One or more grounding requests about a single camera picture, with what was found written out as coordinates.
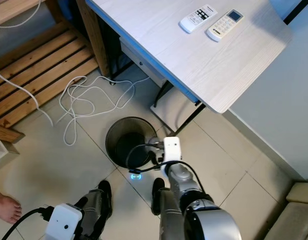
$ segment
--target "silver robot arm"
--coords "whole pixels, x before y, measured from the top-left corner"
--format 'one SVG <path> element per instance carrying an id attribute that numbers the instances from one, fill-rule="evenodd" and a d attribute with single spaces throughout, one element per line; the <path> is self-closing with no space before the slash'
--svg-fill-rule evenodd
<path id="1" fill-rule="evenodd" d="M 178 137 L 164 139 L 164 162 L 181 160 Z M 170 190 L 183 214 L 185 240 L 241 240 L 232 216 L 219 208 L 199 187 L 193 174 L 181 164 L 165 165 L 161 170 L 170 181 Z"/>

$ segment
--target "trash can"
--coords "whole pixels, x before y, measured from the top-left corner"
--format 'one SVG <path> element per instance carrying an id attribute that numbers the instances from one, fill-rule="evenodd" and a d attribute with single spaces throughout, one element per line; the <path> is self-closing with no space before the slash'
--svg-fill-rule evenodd
<path id="1" fill-rule="evenodd" d="M 132 148 L 140 144 L 153 144 L 157 133 L 146 120 L 129 116 L 115 122 L 106 136 L 106 151 L 110 159 L 117 165 L 127 168 L 126 158 Z M 152 157 L 150 146 L 136 148 L 129 157 L 128 168 L 139 168 Z"/>

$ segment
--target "air conditioner remote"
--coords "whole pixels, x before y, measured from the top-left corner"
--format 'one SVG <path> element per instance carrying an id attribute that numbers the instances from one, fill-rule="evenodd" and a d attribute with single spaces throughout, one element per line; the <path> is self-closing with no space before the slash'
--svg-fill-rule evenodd
<path id="1" fill-rule="evenodd" d="M 190 15 L 184 17 L 179 24 L 186 32 L 190 34 L 216 14 L 217 11 L 210 5 L 206 4 L 203 7 L 191 13 Z"/>
<path id="2" fill-rule="evenodd" d="M 225 37 L 234 27 L 239 24 L 244 16 L 236 10 L 231 10 L 227 12 L 223 17 L 217 20 L 207 31 L 207 35 L 219 42 L 223 37 Z"/>

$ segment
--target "human foot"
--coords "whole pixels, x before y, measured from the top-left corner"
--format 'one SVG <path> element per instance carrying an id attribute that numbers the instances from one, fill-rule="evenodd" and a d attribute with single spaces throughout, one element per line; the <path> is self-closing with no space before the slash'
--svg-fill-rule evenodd
<path id="1" fill-rule="evenodd" d="M 16 200 L 0 193 L 0 218 L 10 224 L 17 222 L 22 215 L 22 208 Z"/>

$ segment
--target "tile floor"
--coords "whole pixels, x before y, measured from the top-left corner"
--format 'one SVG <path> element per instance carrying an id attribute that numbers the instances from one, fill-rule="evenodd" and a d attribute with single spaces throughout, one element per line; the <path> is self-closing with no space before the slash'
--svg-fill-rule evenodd
<path id="1" fill-rule="evenodd" d="M 94 71 L 88 81 L 98 75 L 98 71 Z M 118 79 L 136 81 L 144 77 L 134 65 Z M 125 83 L 111 86 L 104 80 L 100 80 L 98 86 L 114 99 L 128 87 Z M 105 149 L 107 130 L 115 121 L 127 116 L 144 118 L 160 137 L 166 135 L 163 124 L 149 110 L 158 91 L 152 81 L 142 82 L 124 109 L 79 119 L 74 146 L 63 143 L 63 131 L 70 116 L 51 127 L 46 117 L 35 111 L 15 126 L 26 137 L 16 144 L 20 155 L 0 169 L 0 191 L 20 201 L 26 213 L 44 204 L 74 203 L 107 178 L 112 185 L 114 212 L 101 239 L 159 239 L 159 217 L 152 215 L 150 202 L 152 182 L 162 177 L 160 172 L 150 171 L 143 174 L 141 180 L 131 180 L 126 169 L 109 160 Z M 88 93 L 88 98 L 97 103 L 96 111 L 111 108 L 108 100 L 96 90 Z M 69 100 L 64 99 L 64 103 L 68 105 Z M 81 103 L 75 108 L 89 111 L 89 106 Z M 43 109 L 54 121 L 63 113 L 58 98 Z M 179 137 L 183 160 L 197 170 L 205 190 L 215 202 L 233 215 L 242 239 L 262 238 L 284 207 L 291 179 L 227 120 L 209 110 L 204 110 Z M 72 141 L 72 131 L 66 139 Z M 46 225 L 38 215 L 31 216 L 10 239 L 43 239 Z M 0 220 L 0 239 L 9 227 Z"/>

